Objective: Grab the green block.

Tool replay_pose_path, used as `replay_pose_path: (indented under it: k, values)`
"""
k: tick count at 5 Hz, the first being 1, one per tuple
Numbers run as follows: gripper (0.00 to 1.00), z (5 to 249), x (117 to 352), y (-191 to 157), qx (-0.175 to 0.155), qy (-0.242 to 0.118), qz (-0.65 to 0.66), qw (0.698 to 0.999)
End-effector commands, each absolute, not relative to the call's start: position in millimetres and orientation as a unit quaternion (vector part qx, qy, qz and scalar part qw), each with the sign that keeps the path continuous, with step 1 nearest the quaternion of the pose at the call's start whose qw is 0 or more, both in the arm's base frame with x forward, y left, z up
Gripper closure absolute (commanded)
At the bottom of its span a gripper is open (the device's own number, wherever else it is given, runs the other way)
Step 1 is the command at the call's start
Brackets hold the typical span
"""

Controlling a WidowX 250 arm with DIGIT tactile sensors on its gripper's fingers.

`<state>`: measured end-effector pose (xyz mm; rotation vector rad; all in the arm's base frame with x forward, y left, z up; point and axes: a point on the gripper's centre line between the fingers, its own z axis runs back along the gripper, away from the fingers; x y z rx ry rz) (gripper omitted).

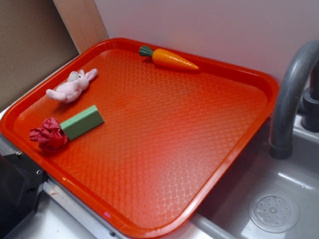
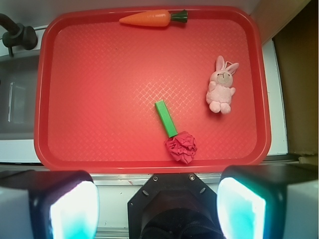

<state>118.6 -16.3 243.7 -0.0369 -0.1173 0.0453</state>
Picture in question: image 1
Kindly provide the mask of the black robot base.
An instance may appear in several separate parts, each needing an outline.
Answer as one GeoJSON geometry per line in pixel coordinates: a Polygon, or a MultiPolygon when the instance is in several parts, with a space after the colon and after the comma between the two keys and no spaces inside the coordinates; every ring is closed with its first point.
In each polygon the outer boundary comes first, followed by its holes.
{"type": "Polygon", "coordinates": [[[23,152],[0,157],[0,237],[7,239],[36,213],[46,173],[23,152]]]}

